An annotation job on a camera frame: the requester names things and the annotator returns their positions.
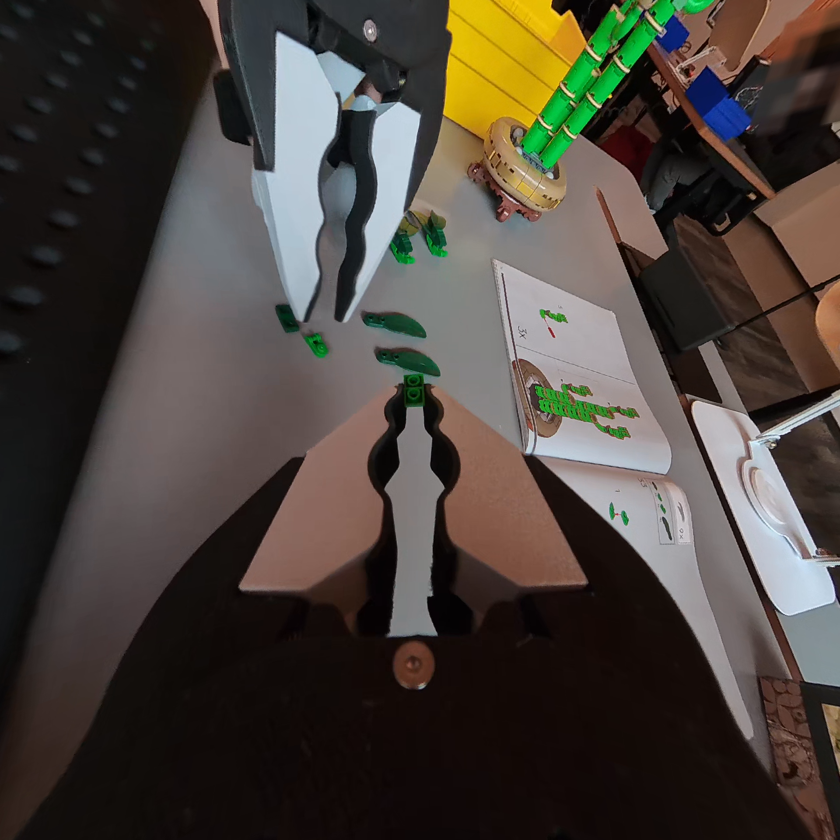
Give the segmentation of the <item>black studded mat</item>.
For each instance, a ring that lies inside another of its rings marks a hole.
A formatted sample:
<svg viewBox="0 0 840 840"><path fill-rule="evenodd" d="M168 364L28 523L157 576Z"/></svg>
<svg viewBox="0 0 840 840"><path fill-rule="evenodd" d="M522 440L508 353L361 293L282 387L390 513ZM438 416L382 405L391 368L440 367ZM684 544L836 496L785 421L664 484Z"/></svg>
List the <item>black studded mat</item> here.
<svg viewBox="0 0 840 840"><path fill-rule="evenodd" d="M216 48L199 2L2 2L2 701Z"/></svg>

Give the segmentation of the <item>lego instruction booklet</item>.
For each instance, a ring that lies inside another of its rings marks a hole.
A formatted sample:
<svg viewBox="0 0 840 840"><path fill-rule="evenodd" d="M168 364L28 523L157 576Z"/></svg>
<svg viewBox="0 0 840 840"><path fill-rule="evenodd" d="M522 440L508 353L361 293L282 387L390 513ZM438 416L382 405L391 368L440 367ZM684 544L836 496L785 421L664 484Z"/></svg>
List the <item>lego instruction booklet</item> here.
<svg viewBox="0 0 840 840"><path fill-rule="evenodd" d="M691 545L686 494L612 311L491 261L523 454L548 463L636 545Z"/></svg>

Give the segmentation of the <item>wooden desk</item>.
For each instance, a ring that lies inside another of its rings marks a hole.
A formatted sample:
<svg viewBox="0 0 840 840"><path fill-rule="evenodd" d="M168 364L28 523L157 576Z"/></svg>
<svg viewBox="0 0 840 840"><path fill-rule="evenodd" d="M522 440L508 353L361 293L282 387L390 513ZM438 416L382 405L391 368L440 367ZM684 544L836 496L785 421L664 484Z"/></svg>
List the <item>wooden desk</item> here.
<svg viewBox="0 0 840 840"><path fill-rule="evenodd" d="M670 64L668 54L663 52L657 42L654 42L647 48L647 55L653 61L656 71L671 91L674 101L678 103L699 137L745 182L750 184L749 192L759 193L767 200L773 199L776 195L775 190L753 159L749 157L742 144L735 139L722 140L699 115L688 99L686 89L678 78L675 68Z"/></svg>

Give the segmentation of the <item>yellow plastic bin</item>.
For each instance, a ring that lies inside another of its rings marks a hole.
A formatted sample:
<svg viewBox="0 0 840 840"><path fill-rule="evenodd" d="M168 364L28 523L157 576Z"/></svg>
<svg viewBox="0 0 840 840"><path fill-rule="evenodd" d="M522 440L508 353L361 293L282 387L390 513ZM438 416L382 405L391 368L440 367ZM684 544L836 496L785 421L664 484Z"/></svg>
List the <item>yellow plastic bin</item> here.
<svg viewBox="0 0 840 840"><path fill-rule="evenodd" d="M447 27L444 115L480 139L501 117L530 126L586 43L550 1L451 1Z"/></svg>

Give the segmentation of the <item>large blue storage bin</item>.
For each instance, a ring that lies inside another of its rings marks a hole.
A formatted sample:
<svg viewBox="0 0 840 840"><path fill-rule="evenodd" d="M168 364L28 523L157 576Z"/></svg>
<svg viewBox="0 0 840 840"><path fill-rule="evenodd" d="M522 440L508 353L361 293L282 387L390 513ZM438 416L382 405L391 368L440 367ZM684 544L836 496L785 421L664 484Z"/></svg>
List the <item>large blue storage bin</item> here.
<svg viewBox="0 0 840 840"><path fill-rule="evenodd" d="M751 124L750 116L729 96L726 86L708 67L694 77L686 96L703 122L722 141L738 138Z"/></svg>

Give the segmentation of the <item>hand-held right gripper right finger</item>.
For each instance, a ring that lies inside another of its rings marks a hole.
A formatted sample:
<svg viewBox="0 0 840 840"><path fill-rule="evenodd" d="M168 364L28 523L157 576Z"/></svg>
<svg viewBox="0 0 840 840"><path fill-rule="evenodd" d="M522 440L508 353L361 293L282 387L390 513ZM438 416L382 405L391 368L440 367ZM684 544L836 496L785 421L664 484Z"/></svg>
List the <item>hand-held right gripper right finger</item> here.
<svg viewBox="0 0 840 840"><path fill-rule="evenodd" d="M442 485L433 595L519 595L587 586L519 448L438 386L426 387L430 467Z"/></svg>

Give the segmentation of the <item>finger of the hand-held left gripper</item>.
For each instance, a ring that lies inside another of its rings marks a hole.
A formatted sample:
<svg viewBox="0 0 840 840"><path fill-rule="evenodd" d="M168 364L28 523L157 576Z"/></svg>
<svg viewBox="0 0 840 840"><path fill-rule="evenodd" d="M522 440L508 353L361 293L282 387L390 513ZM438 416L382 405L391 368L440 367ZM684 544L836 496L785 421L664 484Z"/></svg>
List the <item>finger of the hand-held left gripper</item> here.
<svg viewBox="0 0 840 840"><path fill-rule="evenodd" d="M339 111L330 152L338 166L326 177L326 267L333 317L349 321L403 218L420 114L402 102Z"/></svg>
<svg viewBox="0 0 840 840"><path fill-rule="evenodd" d="M272 168L252 186L277 273L294 318L308 322L319 296L319 238L324 225L321 169L340 128L341 90L319 56L282 33L275 39Z"/></svg>

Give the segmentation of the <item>lego set box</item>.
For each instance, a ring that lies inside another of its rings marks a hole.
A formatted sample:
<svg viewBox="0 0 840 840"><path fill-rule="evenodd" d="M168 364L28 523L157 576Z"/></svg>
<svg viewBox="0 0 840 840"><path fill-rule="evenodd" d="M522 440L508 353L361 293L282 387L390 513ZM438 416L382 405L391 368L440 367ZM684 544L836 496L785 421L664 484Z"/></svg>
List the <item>lego set box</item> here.
<svg viewBox="0 0 840 840"><path fill-rule="evenodd" d="M777 785L817 839L839 838L839 688L761 677Z"/></svg>

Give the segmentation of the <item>white lamp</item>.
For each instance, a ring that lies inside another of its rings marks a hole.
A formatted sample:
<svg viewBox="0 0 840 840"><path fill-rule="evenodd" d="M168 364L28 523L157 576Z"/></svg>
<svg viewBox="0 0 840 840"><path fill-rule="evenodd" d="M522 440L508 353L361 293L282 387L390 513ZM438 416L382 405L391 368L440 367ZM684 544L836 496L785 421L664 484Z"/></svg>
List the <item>white lamp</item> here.
<svg viewBox="0 0 840 840"><path fill-rule="evenodd" d="M839 391L829 396L811 401L801 411L786 417L748 440L749 457L741 466L741 482L745 495L752 508L771 531L780 535L792 548L795 555L812 567L836 568L839 558L835 554L811 545L812 538L804 536L807 528L802 515L793 503L791 493L781 478L774 478L774 473L762 467L766 458L781 438L794 429L810 423L812 420L830 413L839 406Z"/></svg>

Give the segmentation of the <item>lego bamboo plant model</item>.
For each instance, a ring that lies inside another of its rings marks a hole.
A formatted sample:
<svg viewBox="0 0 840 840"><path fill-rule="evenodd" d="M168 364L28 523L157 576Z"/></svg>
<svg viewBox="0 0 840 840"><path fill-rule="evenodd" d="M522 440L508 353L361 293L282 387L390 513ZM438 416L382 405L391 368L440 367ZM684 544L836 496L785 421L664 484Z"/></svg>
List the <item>lego bamboo plant model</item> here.
<svg viewBox="0 0 840 840"><path fill-rule="evenodd" d="M497 221L520 213L536 222L562 203L566 176L561 157L674 15L698 14L711 5L712 1L628 1L610 6L529 128L509 117L490 125L482 160L467 174L499 197Z"/></svg>

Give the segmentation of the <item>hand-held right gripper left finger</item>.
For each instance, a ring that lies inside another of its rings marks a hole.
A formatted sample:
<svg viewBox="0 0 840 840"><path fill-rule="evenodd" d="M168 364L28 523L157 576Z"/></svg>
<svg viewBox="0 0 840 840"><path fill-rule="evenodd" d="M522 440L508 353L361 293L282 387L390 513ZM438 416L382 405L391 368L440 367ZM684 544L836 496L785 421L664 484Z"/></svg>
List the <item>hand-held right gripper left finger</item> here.
<svg viewBox="0 0 840 840"><path fill-rule="evenodd" d="M368 595L364 562L382 534L384 501L369 471L390 429L379 392L309 449L239 590L251 595Z"/></svg>

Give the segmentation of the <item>white lamp base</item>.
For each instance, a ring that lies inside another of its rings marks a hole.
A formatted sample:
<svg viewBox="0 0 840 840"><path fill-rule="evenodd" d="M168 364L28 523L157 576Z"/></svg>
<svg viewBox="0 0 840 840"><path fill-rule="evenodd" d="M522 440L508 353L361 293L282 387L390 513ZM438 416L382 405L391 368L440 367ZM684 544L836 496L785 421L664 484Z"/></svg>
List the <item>white lamp base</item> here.
<svg viewBox="0 0 840 840"><path fill-rule="evenodd" d="M748 440L759 433L755 423L744 413L703 401L691 402L690 416L747 555L775 609L794 616L835 603L837 595L828 568L812 567L798 558L780 535L764 525L745 495L741 466L749 457ZM791 493L771 451L763 458L762 467L772 471L774 478L781 478ZM804 536L811 537L811 545L818 547L805 520L804 525Z"/></svg>

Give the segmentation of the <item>dark green lego leaf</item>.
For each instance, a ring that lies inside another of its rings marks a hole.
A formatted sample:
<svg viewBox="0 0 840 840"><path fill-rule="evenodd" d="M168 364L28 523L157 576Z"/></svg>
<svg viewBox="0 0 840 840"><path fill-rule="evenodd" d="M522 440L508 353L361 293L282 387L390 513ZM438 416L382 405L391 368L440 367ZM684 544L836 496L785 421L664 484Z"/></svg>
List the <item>dark green lego leaf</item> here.
<svg viewBox="0 0 840 840"><path fill-rule="evenodd" d="M362 314L362 321L365 326L374 329L383 329L417 339L427 337L425 327L419 321L396 311L366 311Z"/></svg>
<svg viewBox="0 0 840 840"><path fill-rule="evenodd" d="M395 366L412 374L433 377L440 377L441 375L437 363L425 353L417 350L376 348L374 356L382 364Z"/></svg>

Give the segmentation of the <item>black box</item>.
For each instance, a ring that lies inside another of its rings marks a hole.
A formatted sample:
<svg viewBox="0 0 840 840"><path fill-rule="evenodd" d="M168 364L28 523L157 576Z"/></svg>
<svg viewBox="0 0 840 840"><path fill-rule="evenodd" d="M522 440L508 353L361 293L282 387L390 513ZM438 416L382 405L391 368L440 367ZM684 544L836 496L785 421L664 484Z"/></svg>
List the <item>black box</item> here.
<svg viewBox="0 0 840 840"><path fill-rule="evenodd" d="M696 350L735 328L680 248L642 268L637 282L665 332L666 346L676 354Z"/></svg>

